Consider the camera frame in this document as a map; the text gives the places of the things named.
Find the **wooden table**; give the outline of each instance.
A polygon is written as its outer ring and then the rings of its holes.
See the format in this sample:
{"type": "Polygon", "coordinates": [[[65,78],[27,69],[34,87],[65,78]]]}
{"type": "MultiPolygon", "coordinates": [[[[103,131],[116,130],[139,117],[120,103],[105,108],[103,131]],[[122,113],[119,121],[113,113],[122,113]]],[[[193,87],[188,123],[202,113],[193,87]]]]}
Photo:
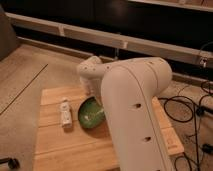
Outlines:
{"type": "MultiPolygon", "coordinates": [[[[96,171],[119,167],[107,123],[84,131],[77,119],[80,104],[86,99],[80,87],[60,87],[42,91],[34,171],[96,171]],[[59,105],[70,100],[73,128],[65,132],[60,125],[59,105]]],[[[184,151],[178,136],[157,98],[153,107],[170,155],[184,151]]]]}

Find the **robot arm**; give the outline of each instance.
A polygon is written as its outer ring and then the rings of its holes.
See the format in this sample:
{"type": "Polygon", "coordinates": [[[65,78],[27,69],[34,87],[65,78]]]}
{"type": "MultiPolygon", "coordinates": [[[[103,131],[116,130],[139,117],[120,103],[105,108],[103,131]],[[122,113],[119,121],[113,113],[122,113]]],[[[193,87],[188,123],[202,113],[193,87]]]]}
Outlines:
{"type": "Polygon", "coordinates": [[[152,98],[171,81],[168,63],[138,58],[101,64],[92,58],[79,65],[78,73],[103,104],[121,170],[173,170],[152,107],[152,98]]]}

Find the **floor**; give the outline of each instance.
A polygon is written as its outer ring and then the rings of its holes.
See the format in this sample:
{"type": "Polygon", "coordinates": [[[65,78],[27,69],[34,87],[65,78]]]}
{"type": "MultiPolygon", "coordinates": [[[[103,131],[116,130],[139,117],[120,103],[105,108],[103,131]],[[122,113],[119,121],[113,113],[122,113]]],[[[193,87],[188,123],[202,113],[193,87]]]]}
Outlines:
{"type": "MultiPolygon", "coordinates": [[[[4,61],[0,62],[0,158],[12,156],[20,160],[21,171],[33,168],[33,156],[36,141],[37,120],[41,90],[67,85],[78,85],[76,66],[80,58],[48,51],[29,45],[22,45],[4,61]]],[[[159,97],[172,97],[186,84],[172,81],[171,85],[159,97]]],[[[195,101],[204,95],[199,87],[189,86],[180,93],[195,101]]],[[[204,102],[211,106],[213,99],[204,102]]],[[[180,105],[171,103],[168,110],[174,116],[188,111],[180,105]]],[[[212,116],[202,119],[199,134],[200,144],[213,144],[212,116]]],[[[173,122],[180,136],[185,152],[194,159],[194,145],[185,134],[193,133],[193,124],[173,122]]],[[[202,170],[211,171],[213,156],[205,155],[202,170]]],[[[179,160],[178,170],[188,170],[186,162],[179,160]]],[[[0,166],[0,171],[7,171],[6,165],[0,166]]]]}

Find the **small white bottle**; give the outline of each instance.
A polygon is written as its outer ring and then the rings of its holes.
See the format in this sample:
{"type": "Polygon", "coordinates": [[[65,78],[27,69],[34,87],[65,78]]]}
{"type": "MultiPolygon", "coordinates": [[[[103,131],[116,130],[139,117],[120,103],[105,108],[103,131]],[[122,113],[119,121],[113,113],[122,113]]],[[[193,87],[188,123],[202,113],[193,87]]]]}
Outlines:
{"type": "Polygon", "coordinates": [[[60,104],[61,111],[61,125],[63,128],[71,128],[72,127],[72,118],[71,118],[71,110],[69,101],[67,98],[63,98],[60,104]]]}

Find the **wooden plank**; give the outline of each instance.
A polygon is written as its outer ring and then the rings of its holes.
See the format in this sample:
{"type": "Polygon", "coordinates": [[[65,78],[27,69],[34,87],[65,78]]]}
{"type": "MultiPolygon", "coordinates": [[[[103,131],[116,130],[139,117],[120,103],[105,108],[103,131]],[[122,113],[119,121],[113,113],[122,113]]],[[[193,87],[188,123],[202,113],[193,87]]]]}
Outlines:
{"type": "Polygon", "coordinates": [[[65,132],[61,125],[52,125],[38,129],[36,154],[72,148],[97,141],[111,142],[106,122],[91,130],[83,130],[78,121],[73,128],[65,132]]]}
{"type": "MultiPolygon", "coordinates": [[[[72,120],[78,120],[78,109],[84,98],[70,101],[72,120]]],[[[40,108],[39,127],[61,123],[60,103],[43,105],[40,108]]]]}
{"type": "Polygon", "coordinates": [[[66,97],[69,101],[86,98],[82,91],[77,86],[46,89],[42,92],[41,105],[61,103],[63,97],[66,97]]]}
{"type": "MultiPolygon", "coordinates": [[[[118,167],[111,137],[104,122],[92,130],[83,130],[78,122],[78,109],[86,99],[77,87],[61,87],[42,93],[34,170],[109,170],[118,167]],[[64,132],[60,125],[59,105],[62,97],[70,100],[73,129],[64,132]]],[[[153,108],[170,155],[184,148],[157,98],[153,108]]]]}
{"type": "Polygon", "coordinates": [[[164,141],[166,143],[169,155],[174,155],[184,152],[184,147],[177,136],[173,127],[162,129],[164,141]]]}
{"type": "Polygon", "coordinates": [[[118,167],[112,143],[96,142],[36,155],[34,171],[100,171],[118,167]]]}
{"type": "Polygon", "coordinates": [[[154,108],[155,115],[158,119],[159,125],[161,129],[169,128],[172,126],[171,122],[169,121],[169,118],[164,112],[164,109],[162,108],[160,102],[158,101],[157,97],[154,97],[152,99],[152,105],[154,108]]]}

